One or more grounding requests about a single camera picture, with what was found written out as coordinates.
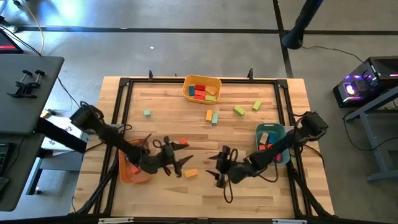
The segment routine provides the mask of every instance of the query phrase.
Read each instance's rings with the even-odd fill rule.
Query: wooden table
[[[104,113],[107,123],[110,123],[113,114],[119,79],[120,77],[104,78],[96,105]],[[304,81],[287,81],[294,113],[309,111]],[[259,111],[253,111],[251,107],[258,99],[262,101],[261,108]],[[235,105],[240,105],[246,110],[244,117],[241,118],[233,112]],[[152,117],[146,118],[144,110],[151,110]],[[219,113],[217,126],[205,121],[206,110]],[[120,109],[119,123],[122,113],[123,108]],[[132,125],[132,130],[126,133],[125,138],[143,138],[152,133],[149,139],[150,149],[153,149],[153,139],[162,139],[165,135],[170,136],[172,140],[185,138],[190,147],[176,152],[176,157],[179,159],[190,154],[195,155],[185,164],[184,169],[196,168],[199,174],[193,179],[178,179],[166,176],[164,171],[159,169],[156,175],[151,176],[150,181],[142,184],[122,184],[118,178],[112,216],[293,218],[286,166],[278,166],[279,180],[276,183],[249,177],[233,185],[234,201],[231,204],[225,202],[223,190],[216,188],[214,178],[205,172],[206,169],[215,170],[215,161],[207,158],[217,154],[222,145],[238,149],[239,160],[255,150],[254,132],[258,124],[278,122],[272,85],[223,84],[219,102],[216,105],[203,105],[188,102],[182,96],[180,83],[134,84],[127,121],[127,124]],[[98,143],[99,140],[93,138],[87,147]],[[309,145],[318,150],[316,142]],[[102,145],[85,154],[73,201],[77,209],[98,185],[105,147]],[[309,149],[304,149],[302,160],[308,188],[323,208],[333,213],[322,160]],[[263,174],[269,179],[274,179],[274,167],[270,166]],[[298,186],[297,189],[300,208],[304,211],[301,191]],[[101,211],[104,209],[107,196],[108,187],[104,191]]]

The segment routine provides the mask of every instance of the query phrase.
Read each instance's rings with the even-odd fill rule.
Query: green block
[[[218,113],[213,113],[213,118],[211,119],[211,123],[216,125],[218,121]]]
[[[261,106],[261,100],[256,100],[256,102],[253,105],[254,110],[258,110]]]
[[[216,96],[206,95],[206,100],[207,101],[215,101],[216,100]]]
[[[235,111],[235,113],[237,113],[240,116],[243,116],[244,112],[245,112],[245,110],[240,106],[235,106],[234,111]]]
[[[149,118],[150,117],[150,110],[144,110],[144,115],[145,115],[145,117]]]

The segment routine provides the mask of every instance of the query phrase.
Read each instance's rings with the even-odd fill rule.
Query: concrete floor
[[[285,29],[294,25],[304,2],[279,0]],[[43,26],[277,29],[272,0],[30,0],[30,5]],[[13,4],[6,6],[2,16],[15,25],[35,26]],[[308,29],[397,30],[397,20],[395,0],[324,0]],[[40,48],[38,32],[18,36]],[[306,35],[304,46],[335,47],[364,60],[398,55],[397,41],[398,35]],[[97,102],[102,79],[109,75],[147,75],[152,70],[155,76],[245,77],[253,68],[255,77],[286,77],[277,34],[45,32],[44,54],[65,58],[60,78],[76,100],[89,103]],[[347,110],[337,107],[331,93],[360,62],[322,49],[290,50],[289,55],[294,77],[305,79],[312,110],[330,125],[320,148],[335,213],[342,218],[397,223],[398,181],[366,182],[367,175],[378,171],[376,161],[371,152],[349,144],[341,122]],[[68,96],[57,83],[46,108],[69,107]],[[396,117],[381,120],[388,124],[380,118],[373,121],[378,137],[398,134],[392,125]],[[354,142],[369,147],[358,123],[349,125],[349,130]],[[45,171],[39,181],[44,195],[22,195],[16,210],[0,212],[0,220],[67,214],[76,181],[76,174]]]

